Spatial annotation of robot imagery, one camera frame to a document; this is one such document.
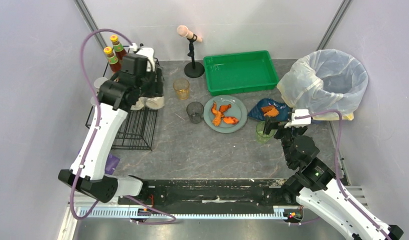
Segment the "sauce bottle yellow cap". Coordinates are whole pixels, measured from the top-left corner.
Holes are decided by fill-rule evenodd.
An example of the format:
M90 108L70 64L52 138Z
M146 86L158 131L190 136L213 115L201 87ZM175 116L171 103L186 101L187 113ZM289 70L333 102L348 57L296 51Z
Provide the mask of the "sauce bottle yellow cap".
M114 53L113 49L110 46L107 46L103 49L104 55L107 58L110 69L113 73L116 73L121 70L122 64L119 58Z

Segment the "orange chicken wing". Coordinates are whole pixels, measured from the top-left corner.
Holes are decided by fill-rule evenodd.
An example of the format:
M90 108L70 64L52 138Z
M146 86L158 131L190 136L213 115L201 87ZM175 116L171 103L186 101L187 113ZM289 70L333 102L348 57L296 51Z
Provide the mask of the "orange chicken wing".
M214 101L211 107L211 112L213 113L214 117L216 119L221 119L222 118L222 113L217 110L217 103Z

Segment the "blue label spice jar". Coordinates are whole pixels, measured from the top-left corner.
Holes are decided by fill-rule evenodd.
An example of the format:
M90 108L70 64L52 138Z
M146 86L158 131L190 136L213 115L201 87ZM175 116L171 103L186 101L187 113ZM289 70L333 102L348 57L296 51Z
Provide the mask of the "blue label spice jar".
M97 78L94 82L93 82L93 86L94 86L94 88L96 88L97 90L99 90L100 89L100 87L101 87L101 85L103 84L103 83L105 83L106 81L108 81L108 78L107 77L99 77L99 78Z

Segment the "trash bin with plastic bag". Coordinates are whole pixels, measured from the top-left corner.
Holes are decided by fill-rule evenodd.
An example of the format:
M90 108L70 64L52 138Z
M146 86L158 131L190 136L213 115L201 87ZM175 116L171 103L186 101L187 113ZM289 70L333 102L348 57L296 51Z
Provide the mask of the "trash bin with plastic bag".
M319 113L317 121L336 121L337 110L347 121L354 119L369 83L363 64L337 49L314 51L291 66L277 84L283 101L293 109Z

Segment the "green plastic tray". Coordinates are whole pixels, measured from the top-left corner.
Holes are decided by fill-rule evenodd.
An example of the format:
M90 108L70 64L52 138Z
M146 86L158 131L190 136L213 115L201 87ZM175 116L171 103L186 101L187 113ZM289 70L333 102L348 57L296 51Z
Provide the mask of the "green plastic tray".
M206 56L203 66L212 96L272 90L280 81L267 50Z

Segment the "amber glass cup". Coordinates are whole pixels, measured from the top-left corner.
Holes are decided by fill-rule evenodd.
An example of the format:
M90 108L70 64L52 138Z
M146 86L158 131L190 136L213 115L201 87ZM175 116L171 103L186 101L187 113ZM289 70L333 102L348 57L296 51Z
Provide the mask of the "amber glass cup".
M178 99L187 100L189 98L190 82L187 79L175 79L172 86Z

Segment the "grey round plate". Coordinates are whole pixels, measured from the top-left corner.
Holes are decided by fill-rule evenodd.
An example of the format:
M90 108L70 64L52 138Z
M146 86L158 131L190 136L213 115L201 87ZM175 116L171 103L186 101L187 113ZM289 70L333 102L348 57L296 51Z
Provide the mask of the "grey round plate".
M215 115L212 112L212 108L216 103L216 110L219 110L219 107L222 105L231 105L227 111L224 112L226 117L235 117L238 119L236 124L228 124L223 120L220 125L216 126L213 124ZM240 130L247 122L248 110L241 100L231 95L219 95L212 97L205 105L203 112L204 122L214 131L230 134Z

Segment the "smoky grey glass cup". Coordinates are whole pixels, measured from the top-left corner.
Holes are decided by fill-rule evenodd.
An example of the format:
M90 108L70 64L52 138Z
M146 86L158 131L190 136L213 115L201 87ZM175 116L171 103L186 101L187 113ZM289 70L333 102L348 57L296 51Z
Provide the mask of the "smoky grey glass cup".
M190 102L186 107L186 113L193 124L199 124L203 119L204 106L198 101Z

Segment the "orange fried chicken piece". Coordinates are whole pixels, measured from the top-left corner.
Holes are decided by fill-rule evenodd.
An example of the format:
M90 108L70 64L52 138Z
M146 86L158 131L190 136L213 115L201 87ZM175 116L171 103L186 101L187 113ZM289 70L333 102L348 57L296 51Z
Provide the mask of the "orange fried chicken piece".
M225 116L222 118L223 122L228 125L236 125L240 121L234 116Z

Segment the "beige microphone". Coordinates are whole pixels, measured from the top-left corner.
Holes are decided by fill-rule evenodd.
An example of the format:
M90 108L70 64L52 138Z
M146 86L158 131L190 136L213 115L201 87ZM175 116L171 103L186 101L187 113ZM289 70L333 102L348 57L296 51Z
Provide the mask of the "beige microphone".
M195 42L202 43L203 39L190 31L187 26L179 25L176 29L177 34L182 38L187 38L189 40L194 40Z

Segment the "dark blue leaf plate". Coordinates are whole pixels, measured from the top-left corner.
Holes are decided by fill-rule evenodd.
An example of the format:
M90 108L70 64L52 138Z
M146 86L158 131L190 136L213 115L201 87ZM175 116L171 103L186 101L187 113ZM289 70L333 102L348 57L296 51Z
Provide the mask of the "dark blue leaf plate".
M278 102L272 98L261 99L248 113L248 117L255 120L264 121L265 116L261 111L262 107L273 105L279 111L279 115L275 117L277 121L286 121L289 116L289 112L292 110L284 102Z

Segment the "glass jar silver rim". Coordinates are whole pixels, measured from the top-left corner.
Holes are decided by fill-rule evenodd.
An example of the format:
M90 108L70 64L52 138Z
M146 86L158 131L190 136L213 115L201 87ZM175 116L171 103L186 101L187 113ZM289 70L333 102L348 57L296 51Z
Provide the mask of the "glass jar silver rim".
M132 111L139 111L139 110L143 109L144 107L145 107L145 99L143 97L140 97L138 99L138 101L131 106L130 109Z

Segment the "brown fried food piece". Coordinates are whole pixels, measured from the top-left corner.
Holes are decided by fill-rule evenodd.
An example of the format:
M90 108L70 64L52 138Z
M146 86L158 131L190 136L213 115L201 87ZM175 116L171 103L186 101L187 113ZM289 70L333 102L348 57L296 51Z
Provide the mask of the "brown fried food piece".
M275 109L276 107L274 105L268 105L268 106L264 106L261 108L261 111L265 114L269 111L271 111L272 109Z

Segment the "orange chicken drumstick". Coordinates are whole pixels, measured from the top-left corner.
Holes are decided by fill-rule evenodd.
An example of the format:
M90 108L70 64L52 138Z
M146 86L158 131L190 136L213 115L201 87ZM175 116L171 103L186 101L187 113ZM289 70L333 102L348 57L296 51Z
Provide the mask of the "orange chicken drumstick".
M226 104L226 105L221 105L219 107L219 112L221 112L222 114L225 113L227 110L229 110L232 107L231 104Z

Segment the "black microphone stand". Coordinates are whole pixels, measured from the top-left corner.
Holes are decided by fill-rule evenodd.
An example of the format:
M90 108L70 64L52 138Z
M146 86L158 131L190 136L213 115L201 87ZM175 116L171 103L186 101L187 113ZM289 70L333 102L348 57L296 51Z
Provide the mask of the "black microphone stand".
M184 67L184 73L189 78L198 78L201 77L205 73L204 66L200 62L196 62L195 60L195 48L194 42L198 40L198 36L196 34L192 35L192 38L189 38L189 52L187 54L188 57L191 58L191 62L189 62Z

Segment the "green glass cup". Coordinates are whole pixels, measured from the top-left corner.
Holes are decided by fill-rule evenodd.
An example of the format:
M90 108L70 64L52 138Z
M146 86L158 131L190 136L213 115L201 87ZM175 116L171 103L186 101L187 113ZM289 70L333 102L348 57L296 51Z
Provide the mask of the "green glass cup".
M261 143L261 144L265 144L265 143L267 143L269 140L273 139L273 138L274 138L274 135L275 135L275 132L276 132L275 129L272 129L269 134L265 134L265 133L264 133L264 127L265 127L265 121L261 121L261 122L259 122L259 123L257 124L256 129L255 129L255 132L256 132L256 135L255 135L256 141L259 142L259 143Z

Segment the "purple plastic base cover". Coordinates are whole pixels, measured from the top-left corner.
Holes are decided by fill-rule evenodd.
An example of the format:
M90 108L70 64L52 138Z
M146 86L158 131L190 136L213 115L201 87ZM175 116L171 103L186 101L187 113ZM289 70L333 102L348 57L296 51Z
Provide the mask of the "purple plastic base cover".
M112 153L109 153L107 156L105 169L104 169L105 174L112 175L114 171L116 170L119 162L120 162L120 158L113 155Z

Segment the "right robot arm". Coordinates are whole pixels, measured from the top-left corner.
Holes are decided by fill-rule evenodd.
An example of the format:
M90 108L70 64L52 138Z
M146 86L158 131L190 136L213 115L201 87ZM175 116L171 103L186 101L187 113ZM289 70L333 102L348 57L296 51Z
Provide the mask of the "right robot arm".
M317 155L320 150L304 133L307 127L289 127L286 121L266 117L263 132L281 141L287 166L295 174L281 186L290 204L310 209L347 240L399 240L404 232L364 207Z

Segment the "orange breaded chicken strip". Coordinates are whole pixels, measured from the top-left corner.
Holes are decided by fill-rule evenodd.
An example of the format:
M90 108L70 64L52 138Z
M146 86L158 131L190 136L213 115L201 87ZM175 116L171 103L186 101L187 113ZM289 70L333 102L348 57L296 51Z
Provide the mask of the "orange breaded chicken strip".
M217 111L217 112L214 114L214 118L213 118L213 120L212 120L212 124L213 124L214 126L218 127L218 126L221 124L221 121L222 121L222 114Z

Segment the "orange breaded food piece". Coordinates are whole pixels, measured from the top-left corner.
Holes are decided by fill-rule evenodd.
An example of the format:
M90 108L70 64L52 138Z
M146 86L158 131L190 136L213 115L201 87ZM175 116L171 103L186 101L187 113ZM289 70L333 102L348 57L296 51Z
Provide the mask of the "orange breaded food piece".
M279 111L276 108L272 108L271 110L264 113L265 117L277 117L279 115Z

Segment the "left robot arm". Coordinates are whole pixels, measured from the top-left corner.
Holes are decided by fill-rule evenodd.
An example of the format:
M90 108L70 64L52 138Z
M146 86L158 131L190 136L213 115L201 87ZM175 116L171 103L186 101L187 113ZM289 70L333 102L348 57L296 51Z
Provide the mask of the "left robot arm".
M117 133L131 107L144 94L155 92L161 69L153 57L131 53L124 56L122 68L99 87L92 124L79 154L69 169L62 169L58 179L76 192L99 202L114 197L138 196L147 182L130 175L116 177L106 174L108 155Z

